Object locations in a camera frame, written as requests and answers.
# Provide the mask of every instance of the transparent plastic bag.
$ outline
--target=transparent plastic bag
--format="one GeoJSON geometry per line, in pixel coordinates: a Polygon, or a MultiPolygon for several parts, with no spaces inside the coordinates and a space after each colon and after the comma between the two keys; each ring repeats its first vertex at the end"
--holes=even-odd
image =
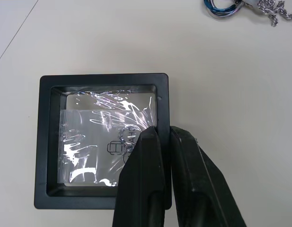
{"type": "Polygon", "coordinates": [[[155,125],[153,93],[69,95],[60,113],[58,182],[117,186],[141,131],[155,125]]]}

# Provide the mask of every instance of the metal chain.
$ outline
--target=metal chain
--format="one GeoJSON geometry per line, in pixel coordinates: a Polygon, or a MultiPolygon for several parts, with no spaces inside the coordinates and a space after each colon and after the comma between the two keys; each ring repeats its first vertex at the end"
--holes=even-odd
{"type": "Polygon", "coordinates": [[[278,25],[277,14],[280,14],[286,20],[292,20],[292,14],[284,9],[284,1],[279,1],[276,7],[274,7],[275,4],[275,0],[260,0],[258,3],[259,9],[265,14],[268,14],[273,27],[278,25]]]}

